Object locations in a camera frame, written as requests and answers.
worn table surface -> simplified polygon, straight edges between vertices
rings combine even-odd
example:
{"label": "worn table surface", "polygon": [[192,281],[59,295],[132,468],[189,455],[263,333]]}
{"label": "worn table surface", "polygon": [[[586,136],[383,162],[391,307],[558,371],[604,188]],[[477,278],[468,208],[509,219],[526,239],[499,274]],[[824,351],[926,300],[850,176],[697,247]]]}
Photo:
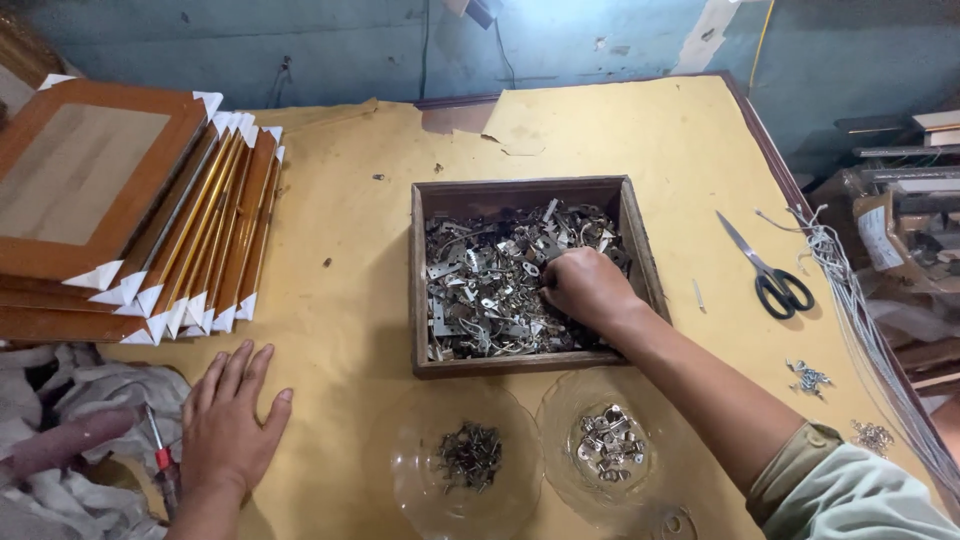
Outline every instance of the worn table surface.
{"label": "worn table surface", "polygon": [[[282,195],[255,320],[193,342],[103,347],[106,356],[174,366],[193,382],[217,351],[232,350],[245,337],[276,344],[259,411],[265,414],[289,385],[296,389],[294,414],[242,514],[242,538],[416,537],[398,511],[371,496],[383,487],[372,482],[389,479],[371,479],[372,466],[362,458],[373,420],[418,384],[410,375],[407,320],[412,182],[630,175],[678,330],[847,437],[851,419],[893,427],[884,418],[892,416],[875,405],[882,401],[876,386],[848,353],[823,273],[809,258],[806,275],[796,270],[804,238],[754,214],[762,209],[794,223],[720,78],[507,91],[485,131],[495,140],[427,133],[420,112],[406,104],[305,112],[313,123],[304,125],[296,110],[258,116],[260,125],[297,128],[283,141]],[[374,180],[374,174],[385,178]],[[817,307],[785,322],[771,318],[756,299],[753,267],[715,209],[767,263],[801,276]],[[324,268],[327,258],[332,263]],[[787,387],[795,377],[785,357],[804,359],[833,378],[836,387],[826,391],[825,402]],[[534,414],[558,375],[496,383]],[[678,486],[673,502],[690,507],[705,538],[760,538],[742,497],[703,444],[690,440],[686,448],[666,464]],[[889,455],[930,484],[904,441],[898,438]],[[535,514],[517,535],[601,536],[546,481]]]}

person's left hand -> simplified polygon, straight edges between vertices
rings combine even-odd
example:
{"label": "person's left hand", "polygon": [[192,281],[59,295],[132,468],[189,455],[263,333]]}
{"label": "person's left hand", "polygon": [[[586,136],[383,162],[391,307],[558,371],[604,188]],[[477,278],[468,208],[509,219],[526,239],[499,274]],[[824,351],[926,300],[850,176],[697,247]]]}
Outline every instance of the person's left hand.
{"label": "person's left hand", "polygon": [[261,427],[256,401],[274,354],[268,344],[253,356],[246,340],[233,355],[218,353],[183,404],[183,494],[202,487],[250,491],[274,458],[292,410],[293,389],[282,390]]}

hand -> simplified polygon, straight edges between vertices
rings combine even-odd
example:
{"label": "hand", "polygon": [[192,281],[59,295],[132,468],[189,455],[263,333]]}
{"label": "hand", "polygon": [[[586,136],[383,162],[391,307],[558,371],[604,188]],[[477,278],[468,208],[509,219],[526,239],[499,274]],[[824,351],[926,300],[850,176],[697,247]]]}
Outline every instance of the hand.
{"label": "hand", "polygon": [[286,388],[274,398],[261,427],[256,401],[274,346],[261,349],[248,366],[252,350],[248,339],[232,356],[217,353],[183,404],[180,481],[184,497],[207,487],[235,489],[243,497],[263,479],[274,458],[290,419],[293,389]]}
{"label": "hand", "polygon": [[609,257],[589,247],[565,250],[543,272],[547,302],[613,342],[618,323],[649,308]]}

screwdriver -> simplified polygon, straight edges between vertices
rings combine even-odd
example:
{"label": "screwdriver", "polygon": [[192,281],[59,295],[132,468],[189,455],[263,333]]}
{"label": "screwdriver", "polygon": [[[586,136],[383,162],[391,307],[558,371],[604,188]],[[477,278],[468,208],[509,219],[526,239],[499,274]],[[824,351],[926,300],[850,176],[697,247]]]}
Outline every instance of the screwdriver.
{"label": "screwdriver", "polygon": [[156,418],[154,410],[147,405],[147,419],[150,421],[150,429],[154,432],[156,441],[156,467],[160,470],[154,477],[154,482],[160,488],[163,495],[163,506],[167,509],[167,520],[174,521],[174,515],[177,513],[177,506],[180,504],[180,466],[174,462],[170,455],[170,447],[163,446],[163,439],[160,438],[160,431],[156,428]]}

glass bowl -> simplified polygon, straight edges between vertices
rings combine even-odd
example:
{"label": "glass bowl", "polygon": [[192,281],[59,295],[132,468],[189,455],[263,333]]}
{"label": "glass bowl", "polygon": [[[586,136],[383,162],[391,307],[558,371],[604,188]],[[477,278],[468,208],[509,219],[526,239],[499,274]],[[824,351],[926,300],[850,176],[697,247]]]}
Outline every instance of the glass bowl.
{"label": "glass bowl", "polygon": [[[403,407],[391,450],[394,499],[423,538],[512,537],[540,499],[543,451],[537,425],[513,394],[480,380],[418,383]],[[482,493],[447,489],[438,448],[464,422],[497,428],[500,469]]]}
{"label": "glass bowl", "polygon": [[[584,432],[581,419],[597,416],[610,405],[634,420],[631,432],[646,441],[644,459],[629,459],[618,468],[630,477],[618,482],[599,478],[596,462],[577,457]],[[633,367],[597,367],[569,372],[547,390],[537,410],[540,442],[545,448],[546,478],[560,498],[588,523],[617,534],[662,523],[663,499],[669,498],[665,471],[683,467],[684,441],[696,440],[680,412]]]}

